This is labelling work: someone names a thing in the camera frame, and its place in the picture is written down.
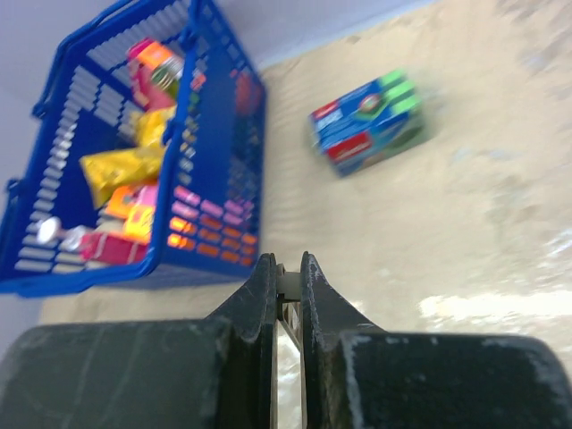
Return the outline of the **grey battery cover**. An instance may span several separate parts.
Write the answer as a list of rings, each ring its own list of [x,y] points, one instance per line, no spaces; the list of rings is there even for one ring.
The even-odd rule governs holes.
[[[277,265],[277,316],[298,351],[302,350],[300,273],[287,271],[284,264]]]

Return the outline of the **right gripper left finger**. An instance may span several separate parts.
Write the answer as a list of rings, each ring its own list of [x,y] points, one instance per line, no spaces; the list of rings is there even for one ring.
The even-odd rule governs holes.
[[[1,363],[4,428],[274,428],[277,264],[202,319],[40,325]]]

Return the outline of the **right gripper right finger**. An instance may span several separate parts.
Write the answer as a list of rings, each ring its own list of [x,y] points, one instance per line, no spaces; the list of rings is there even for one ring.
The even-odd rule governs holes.
[[[532,337],[388,332],[300,266],[307,428],[568,428],[571,384]]]

